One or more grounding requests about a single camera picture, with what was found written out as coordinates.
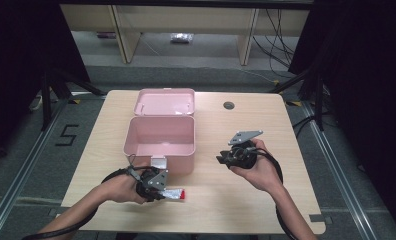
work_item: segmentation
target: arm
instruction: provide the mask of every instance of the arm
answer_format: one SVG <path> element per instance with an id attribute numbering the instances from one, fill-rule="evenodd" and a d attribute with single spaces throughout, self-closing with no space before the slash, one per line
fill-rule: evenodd
<path id="1" fill-rule="evenodd" d="M 51 232 L 76 224 L 108 200 L 143 204 L 146 199 L 136 193 L 135 186 L 136 180 L 131 176 L 114 177 L 93 188 L 79 202 L 42 228 L 39 233 Z M 71 239 L 74 234 L 75 232 L 72 232 L 52 239 Z"/>
<path id="2" fill-rule="evenodd" d="M 264 142 L 259 139 L 252 140 L 257 148 L 267 149 Z M 270 194 L 279 209 L 280 215 L 286 226 L 298 239 L 317 239 L 301 213 L 298 211 L 294 200 L 283 186 L 275 167 L 265 157 L 258 156 L 257 162 L 251 169 L 230 167 L 230 170 L 248 180 L 255 188 Z"/>

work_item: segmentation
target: wooden table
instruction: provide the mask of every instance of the wooden table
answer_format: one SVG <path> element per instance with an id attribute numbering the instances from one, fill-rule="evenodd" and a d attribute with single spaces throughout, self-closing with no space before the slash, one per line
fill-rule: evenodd
<path id="1" fill-rule="evenodd" d="M 128 165 L 123 146 L 138 91 L 111 91 L 101 109 L 63 200 L 70 207 L 109 173 Z M 219 164 L 236 131 L 263 130 L 267 148 L 279 161 L 284 184 L 316 234 L 325 231 L 319 205 L 282 98 L 277 94 L 196 92 L 195 168 L 170 176 L 169 188 L 184 188 L 184 201 L 137 205 L 106 202 L 82 229 L 117 232 L 283 233 L 271 197 Z M 227 110 L 223 103 L 235 108 Z"/>

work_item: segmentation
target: forearm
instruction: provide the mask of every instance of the forearm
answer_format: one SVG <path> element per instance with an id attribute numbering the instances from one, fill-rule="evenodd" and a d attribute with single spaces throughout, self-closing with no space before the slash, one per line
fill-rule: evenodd
<path id="1" fill-rule="evenodd" d="M 295 237 L 300 240 L 317 239 L 286 188 L 283 186 L 279 187 L 274 193 L 271 193 L 271 196 L 276 203 L 284 223 Z"/>
<path id="2" fill-rule="evenodd" d="M 39 233 L 64 229 L 82 221 L 97 207 L 99 207 L 99 205 L 105 202 L 105 199 L 105 195 L 98 187 L 92 189 L 79 202 L 74 204 L 71 208 L 67 209 L 63 214 L 54 219 L 54 221 L 42 228 Z M 51 239 L 71 239 L 72 235 L 73 233 L 69 233 Z"/>

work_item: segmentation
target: human hand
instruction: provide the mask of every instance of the human hand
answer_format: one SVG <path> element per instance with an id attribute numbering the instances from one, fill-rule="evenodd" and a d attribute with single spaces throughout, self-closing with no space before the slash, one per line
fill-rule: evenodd
<path id="1" fill-rule="evenodd" d="M 261 148 L 268 152 L 262 140 L 254 138 L 251 141 L 256 148 Z M 236 166 L 232 166 L 229 169 L 245 178 L 258 190 L 266 191 L 269 194 L 273 194 L 279 187 L 283 187 L 274 165 L 261 155 L 257 156 L 257 161 L 251 169 L 243 169 Z"/>
<path id="2" fill-rule="evenodd" d="M 137 171 L 139 175 L 142 174 L 143 170 Z M 100 191 L 105 199 L 114 202 L 136 202 L 143 204 L 146 199 L 139 196 L 136 192 L 136 179 L 127 174 L 122 174 L 108 181 L 102 183 L 96 188 Z"/>

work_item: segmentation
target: open box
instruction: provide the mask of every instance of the open box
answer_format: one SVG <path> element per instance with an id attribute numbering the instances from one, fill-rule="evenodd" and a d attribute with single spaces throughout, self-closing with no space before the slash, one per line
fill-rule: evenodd
<path id="1" fill-rule="evenodd" d="M 191 173 L 195 154 L 193 114 L 192 89 L 140 91 L 124 153 L 135 155 L 135 163 L 166 168 L 170 174 Z"/>

